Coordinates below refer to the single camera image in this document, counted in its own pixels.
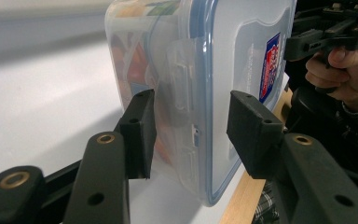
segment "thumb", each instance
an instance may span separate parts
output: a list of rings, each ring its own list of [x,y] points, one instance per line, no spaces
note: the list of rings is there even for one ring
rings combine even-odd
[[[328,62],[335,68],[358,66],[358,50],[349,51],[344,48],[335,48],[328,56]]]

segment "plaid shirt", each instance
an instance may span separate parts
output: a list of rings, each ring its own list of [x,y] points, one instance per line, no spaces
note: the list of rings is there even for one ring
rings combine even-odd
[[[352,113],[344,104],[336,113],[338,125],[343,128],[342,137],[353,143],[358,149],[358,113]],[[279,222],[279,214],[275,208],[275,201],[272,195],[271,183],[266,182],[260,196],[253,224]]]

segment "plastic container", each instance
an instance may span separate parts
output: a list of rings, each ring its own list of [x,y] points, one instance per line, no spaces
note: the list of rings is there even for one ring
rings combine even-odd
[[[294,0],[115,1],[106,34],[123,107],[155,89],[153,168],[217,203],[241,164],[226,135],[230,91],[268,109],[282,87]]]

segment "blue and red label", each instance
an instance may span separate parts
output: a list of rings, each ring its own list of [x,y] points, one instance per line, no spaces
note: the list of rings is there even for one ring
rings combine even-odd
[[[278,74],[279,65],[279,38],[275,35],[267,42],[266,55],[263,63],[263,74],[261,75],[259,101],[264,103],[272,91],[275,77]]]

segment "human hand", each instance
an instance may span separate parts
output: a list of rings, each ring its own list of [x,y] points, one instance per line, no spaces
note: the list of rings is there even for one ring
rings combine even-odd
[[[329,68],[322,58],[318,52],[308,60],[306,80],[319,88],[337,87],[328,95],[343,101],[352,112],[358,112],[358,50],[333,49],[328,56]]]

